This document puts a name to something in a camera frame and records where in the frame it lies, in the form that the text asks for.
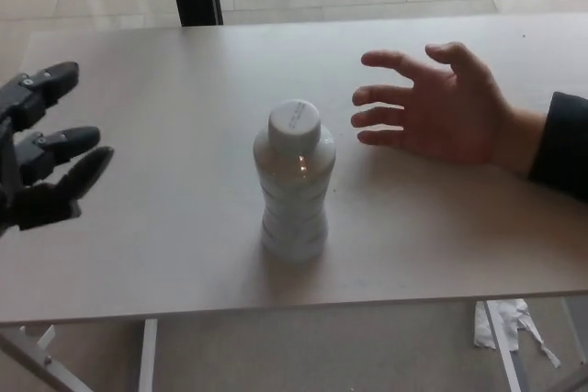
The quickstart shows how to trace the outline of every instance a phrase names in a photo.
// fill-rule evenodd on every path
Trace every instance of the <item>forearm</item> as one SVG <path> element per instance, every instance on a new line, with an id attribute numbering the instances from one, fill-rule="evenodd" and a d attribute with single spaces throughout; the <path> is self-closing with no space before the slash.
<path id="1" fill-rule="evenodd" d="M 530 181 L 588 201 L 588 101 L 555 93 L 548 114 L 513 110 L 495 163 Z"/>
<path id="2" fill-rule="evenodd" d="M 508 108 L 498 130 L 492 163 L 519 176 L 528 176 L 543 137 L 546 116 Z"/>

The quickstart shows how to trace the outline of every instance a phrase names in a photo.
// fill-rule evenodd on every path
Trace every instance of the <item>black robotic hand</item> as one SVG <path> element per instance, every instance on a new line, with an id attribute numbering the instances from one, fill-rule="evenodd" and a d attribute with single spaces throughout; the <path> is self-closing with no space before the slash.
<path id="1" fill-rule="evenodd" d="M 78 79 L 77 63 L 64 62 L 32 76 L 21 73 L 0 87 L 0 230 L 13 225 L 27 230 L 80 216 L 78 199 L 107 168 L 114 150 L 95 148 L 100 142 L 98 128 L 66 129 L 48 136 L 34 132 L 17 146 L 14 143 L 14 133 L 33 127 L 46 108 L 77 86 Z M 56 185 L 35 185 L 56 166 L 87 151 Z"/>

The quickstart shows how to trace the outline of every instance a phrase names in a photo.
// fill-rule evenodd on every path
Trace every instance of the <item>white paper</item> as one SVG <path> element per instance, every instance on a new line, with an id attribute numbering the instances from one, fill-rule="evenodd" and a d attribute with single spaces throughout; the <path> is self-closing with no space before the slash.
<path id="1" fill-rule="evenodd" d="M 527 330 L 531 332 L 535 341 L 540 345 L 541 351 L 543 351 L 553 365 L 555 367 L 561 366 L 560 359 L 543 342 L 529 313 L 529 306 L 522 298 L 496 300 L 495 304 L 502 318 L 502 323 L 496 323 L 495 325 L 503 327 L 510 351 L 518 351 L 518 330 Z M 476 303 L 474 344 L 480 347 L 496 349 L 488 316 L 486 315 L 486 309 L 484 308 L 484 302 Z"/>

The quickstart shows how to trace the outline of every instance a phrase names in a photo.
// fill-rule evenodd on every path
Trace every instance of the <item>bottle cap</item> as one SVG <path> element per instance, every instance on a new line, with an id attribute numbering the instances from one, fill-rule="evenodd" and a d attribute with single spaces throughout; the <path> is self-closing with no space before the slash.
<path id="1" fill-rule="evenodd" d="M 284 155 L 308 153 L 321 138 L 319 111 L 308 101 L 282 103 L 269 114 L 267 137 L 272 148 Z"/>

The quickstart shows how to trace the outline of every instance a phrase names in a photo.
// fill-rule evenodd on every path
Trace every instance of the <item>white bottle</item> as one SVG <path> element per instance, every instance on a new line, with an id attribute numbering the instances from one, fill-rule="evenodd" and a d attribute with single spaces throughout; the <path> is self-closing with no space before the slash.
<path id="1" fill-rule="evenodd" d="M 328 231 L 324 197 L 335 147 L 316 107 L 302 100 L 275 107 L 255 138 L 254 158 L 266 201 L 264 246 L 291 262 L 319 254 Z"/>

